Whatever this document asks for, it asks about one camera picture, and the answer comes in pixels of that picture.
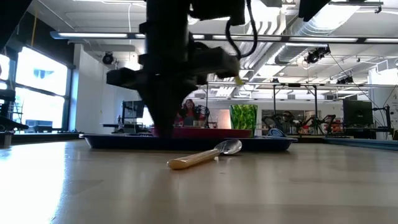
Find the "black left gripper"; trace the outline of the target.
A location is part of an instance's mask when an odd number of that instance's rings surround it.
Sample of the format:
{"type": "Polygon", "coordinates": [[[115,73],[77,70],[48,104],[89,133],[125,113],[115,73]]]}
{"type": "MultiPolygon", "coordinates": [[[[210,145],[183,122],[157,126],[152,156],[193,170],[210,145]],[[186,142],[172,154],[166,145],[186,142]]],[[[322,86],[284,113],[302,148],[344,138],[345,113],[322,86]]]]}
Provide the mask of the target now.
{"type": "Polygon", "coordinates": [[[106,74],[106,83],[113,86],[136,90],[147,106],[154,122],[158,137],[172,137],[174,121],[182,101],[197,85],[205,85],[209,74],[218,78],[239,75],[239,60],[221,47],[209,47],[195,43],[188,51],[186,62],[173,63],[165,60],[156,65],[156,59],[148,61],[140,70],[119,68],[106,74]],[[165,91],[165,112],[156,91],[165,91]]]}

